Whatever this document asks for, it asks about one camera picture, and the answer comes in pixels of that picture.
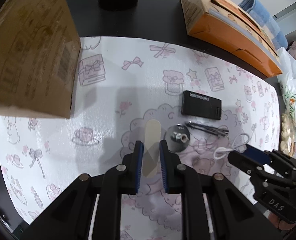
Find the person's right hand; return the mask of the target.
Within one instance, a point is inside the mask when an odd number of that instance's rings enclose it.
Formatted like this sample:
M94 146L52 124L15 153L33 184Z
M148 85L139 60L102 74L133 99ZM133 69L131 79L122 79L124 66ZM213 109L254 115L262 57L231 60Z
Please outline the person's right hand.
M293 224L289 224L277 215L273 214L272 212L269 213L268 220L273 224L273 226L275 226L275 228L282 231L292 230L296 226L296 222Z

